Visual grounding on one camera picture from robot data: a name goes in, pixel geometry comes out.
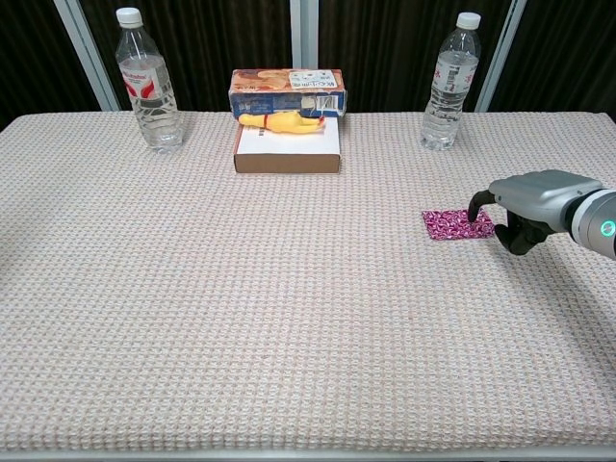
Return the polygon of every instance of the rubber chicken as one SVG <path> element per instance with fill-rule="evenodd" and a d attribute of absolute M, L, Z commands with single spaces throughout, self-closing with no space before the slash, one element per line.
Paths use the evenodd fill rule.
<path fill-rule="evenodd" d="M 325 119 L 306 118 L 297 111 L 287 113 L 274 113 L 266 115 L 240 115 L 240 124 L 250 127 L 267 128 L 276 133 L 315 133 L 322 130 Z"/>

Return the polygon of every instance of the teal light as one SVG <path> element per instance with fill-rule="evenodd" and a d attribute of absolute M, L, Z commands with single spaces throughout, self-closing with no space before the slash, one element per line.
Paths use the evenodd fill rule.
<path fill-rule="evenodd" d="M 601 225 L 601 234 L 607 238 L 611 238 L 614 234 L 616 234 L 616 223 L 611 219 L 604 221 Z"/>

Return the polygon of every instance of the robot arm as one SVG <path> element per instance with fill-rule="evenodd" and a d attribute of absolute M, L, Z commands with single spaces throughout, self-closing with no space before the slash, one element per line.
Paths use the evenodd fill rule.
<path fill-rule="evenodd" d="M 525 255 L 550 234 L 568 232 L 590 250 L 616 260 L 616 191 L 591 178 L 545 170 L 494 181 L 469 205 L 469 221 L 487 204 L 507 209 L 507 225 L 498 224 L 500 242 Z"/>

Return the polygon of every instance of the black curtain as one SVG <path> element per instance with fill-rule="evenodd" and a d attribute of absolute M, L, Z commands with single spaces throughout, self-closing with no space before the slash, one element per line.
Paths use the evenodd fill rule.
<path fill-rule="evenodd" d="M 481 14 L 472 111 L 509 10 L 504 0 L 321 0 L 319 66 L 340 68 L 352 112 L 423 111 L 439 48 L 460 12 Z"/>
<path fill-rule="evenodd" d="M 616 116 L 616 1 L 528 0 L 490 111 Z"/>
<path fill-rule="evenodd" d="M 183 111 L 229 111 L 233 69 L 292 63 L 289 0 L 81 0 L 81 5 L 125 110 L 130 103 L 115 52 L 121 7 L 140 9 Z"/>
<path fill-rule="evenodd" d="M 0 130 L 26 114 L 99 111 L 53 1 L 4 1 L 0 11 Z"/>

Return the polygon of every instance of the bottle label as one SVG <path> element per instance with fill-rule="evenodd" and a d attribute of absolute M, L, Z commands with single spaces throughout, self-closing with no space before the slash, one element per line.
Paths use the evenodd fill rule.
<path fill-rule="evenodd" d="M 471 87 L 476 69 L 477 63 L 454 65 L 439 58 L 434 69 L 432 87 L 447 93 L 464 93 Z"/>
<path fill-rule="evenodd" d="M 160 75 L 161 73 L 167 74 L 165 72 L 167 68 L 164 64 L 149 69 L 131 69 L 121 65 L 119 70 L 122 73 L 124 86 L 128 91 L 131 102 L 136 99 L 159 99 L 163 97 L 163 85 L 168 80 L 168 77 L 164 79 L 165 76 Z"/>

